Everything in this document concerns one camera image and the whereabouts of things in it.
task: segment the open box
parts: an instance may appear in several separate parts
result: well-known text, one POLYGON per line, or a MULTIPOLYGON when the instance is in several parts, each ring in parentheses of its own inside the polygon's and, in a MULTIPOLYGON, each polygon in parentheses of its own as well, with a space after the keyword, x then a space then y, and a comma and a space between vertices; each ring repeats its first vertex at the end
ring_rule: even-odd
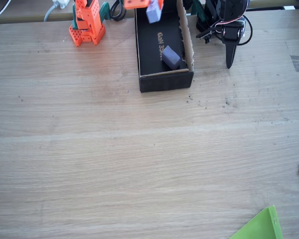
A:
POLYGON ((159 22, 149 24, 146 8, 135 10, 136 43, 140 91, 167 91, 189 88, 194 75, 193 48, 182 0, 164 0, 159 22), (182 62, 171 70, 161 61, 170 46, 182 62))

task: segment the white cable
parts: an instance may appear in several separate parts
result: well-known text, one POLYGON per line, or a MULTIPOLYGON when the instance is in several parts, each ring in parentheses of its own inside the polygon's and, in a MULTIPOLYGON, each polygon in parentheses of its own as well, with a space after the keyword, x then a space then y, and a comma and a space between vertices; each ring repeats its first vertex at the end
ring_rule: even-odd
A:
POLYGON ((47 21, 48 20, 48 17, 49 17, 49 15, 51 14, 51 12, 54 10, 54 9, 56 9, 57 7, 59 6, 59 3, 58 2, 55 2, 54 4, 53 4, 53 6, 52 7, 50 7, 50 9, 46 12, 46 14, 45 14, 45 17, 44 17, 44 20, 43 21, 47 21))
POLYGON ((3 11, 6 9, 6 7, 9 5, 9 3, 11 2, 11 0, 9 0, 6 5, 4 6, 4 8, 2 8, 2 10, 0 11, 0 15, 1 13, 3 13, 3 11))

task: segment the purple cube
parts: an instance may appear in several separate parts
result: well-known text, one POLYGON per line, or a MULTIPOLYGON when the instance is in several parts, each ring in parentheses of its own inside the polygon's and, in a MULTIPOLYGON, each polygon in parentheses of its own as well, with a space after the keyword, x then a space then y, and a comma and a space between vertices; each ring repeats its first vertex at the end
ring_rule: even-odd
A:
POLYGON ((176 70, 181 62, 180 56, 167 46, 162 53, 162 61, 166 63, 169 68, 176 70))

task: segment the orange toy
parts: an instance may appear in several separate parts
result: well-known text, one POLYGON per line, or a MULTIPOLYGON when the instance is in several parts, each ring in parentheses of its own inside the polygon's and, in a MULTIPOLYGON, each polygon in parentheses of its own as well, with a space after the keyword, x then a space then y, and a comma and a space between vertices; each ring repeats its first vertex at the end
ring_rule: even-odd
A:
POLYGON ((92 41, 94 45, 99 44, 105 34, 105 26, 101 23, 99 0, 76 0, 76 22, 77 30, 71 25, 70 35, 76 46, 82 42, 92 41))
MULTIPOLYGON (((162 9, 163 0, 158 0, 159 7, 162 9)), ((125 9, 135 9, 135 8, 143 8, 148 7, 150 4, 150 0, 124 0, 125 9)))

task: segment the orange building blocks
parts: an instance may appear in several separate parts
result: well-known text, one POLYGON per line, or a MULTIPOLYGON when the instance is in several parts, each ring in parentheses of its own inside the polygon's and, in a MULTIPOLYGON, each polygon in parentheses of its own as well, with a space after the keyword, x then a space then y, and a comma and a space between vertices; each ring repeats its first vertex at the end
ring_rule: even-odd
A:
POLYGON ((75 21, 69 28, 70 35, 76 46, 82 42, 99 44, 105 34, 105 26, 101 23, 98 0, 76 0, 75 21))

